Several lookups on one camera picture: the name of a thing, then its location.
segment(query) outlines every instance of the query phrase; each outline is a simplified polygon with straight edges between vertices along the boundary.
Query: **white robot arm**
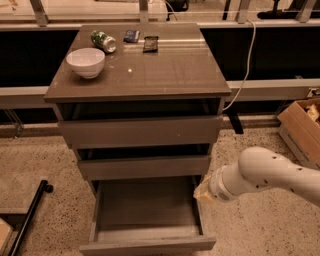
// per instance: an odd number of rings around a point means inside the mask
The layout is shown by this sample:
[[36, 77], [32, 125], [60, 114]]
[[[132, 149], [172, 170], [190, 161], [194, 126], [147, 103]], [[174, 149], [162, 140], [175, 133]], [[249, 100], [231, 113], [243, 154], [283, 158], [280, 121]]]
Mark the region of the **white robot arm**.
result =
[[223, 166], [207, 176], [194, 197], [228, 202], [248, 192], [273, 187], [291, 191], [320, 207], [320, 170], [293, 164], [286, 157], [261, 147], [247, 148], [238, 162]]

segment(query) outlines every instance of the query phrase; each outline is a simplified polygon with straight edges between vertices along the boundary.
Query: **white bowl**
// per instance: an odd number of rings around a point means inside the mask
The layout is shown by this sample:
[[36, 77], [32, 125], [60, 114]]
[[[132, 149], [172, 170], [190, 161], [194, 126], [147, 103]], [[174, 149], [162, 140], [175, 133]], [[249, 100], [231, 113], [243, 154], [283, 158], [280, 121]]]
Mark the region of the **white bowl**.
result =
[[67, 63], [78, 75], [91, 79], [99, 75], [104, 66], [105, 53], [96, 48], [83, 48], [67, 56]]

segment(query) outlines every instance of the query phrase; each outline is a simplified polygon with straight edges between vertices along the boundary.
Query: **open drawer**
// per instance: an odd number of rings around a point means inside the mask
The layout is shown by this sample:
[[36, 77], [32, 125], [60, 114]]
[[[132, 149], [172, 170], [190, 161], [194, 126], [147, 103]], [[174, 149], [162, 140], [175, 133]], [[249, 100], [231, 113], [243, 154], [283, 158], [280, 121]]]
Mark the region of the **open drawer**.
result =
[[85, 256], [211, 250], [193, 199], [194, 177], [100, 181]]

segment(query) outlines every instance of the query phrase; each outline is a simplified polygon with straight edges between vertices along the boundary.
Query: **speckled floor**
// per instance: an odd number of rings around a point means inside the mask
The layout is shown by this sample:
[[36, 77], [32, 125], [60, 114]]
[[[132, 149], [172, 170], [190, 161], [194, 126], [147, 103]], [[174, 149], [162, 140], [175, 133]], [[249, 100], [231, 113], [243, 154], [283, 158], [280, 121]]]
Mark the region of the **speckled floor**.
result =
[[[235, 161], [250, 146], [295, 161], [273, 122], [256, 124], [244, 122], [245, 133], [236, 135], [226, 121], [210, 170]], [[72, 151], [55, 124], [26, 126], [18, 139], [12, 135], [10, 126], [0, 126], [0, 213], [26, 212], [41, 179], [54, 186], [53, 193], [43, 196], [19, 255], [81, 255], [78, 248], [88, 242], [95, 198]], [[212, 251], [195, 256], [319, 255], [320, 208], [287, 191], [272, 189], [228, 204], [203, 204], [202, 212], [205, 232], [217, 243]]]

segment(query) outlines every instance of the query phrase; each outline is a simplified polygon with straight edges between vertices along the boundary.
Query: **can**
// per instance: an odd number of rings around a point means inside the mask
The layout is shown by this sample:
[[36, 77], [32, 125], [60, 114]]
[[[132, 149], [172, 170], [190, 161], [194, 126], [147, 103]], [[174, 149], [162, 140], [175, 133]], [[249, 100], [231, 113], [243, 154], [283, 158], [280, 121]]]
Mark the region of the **can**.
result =
[[106, 53], [112, 53], [116, 50], [116, 40], [112, 36], [108, 36], [101, 30], [94, 30], [91, 33], [91, 41]]

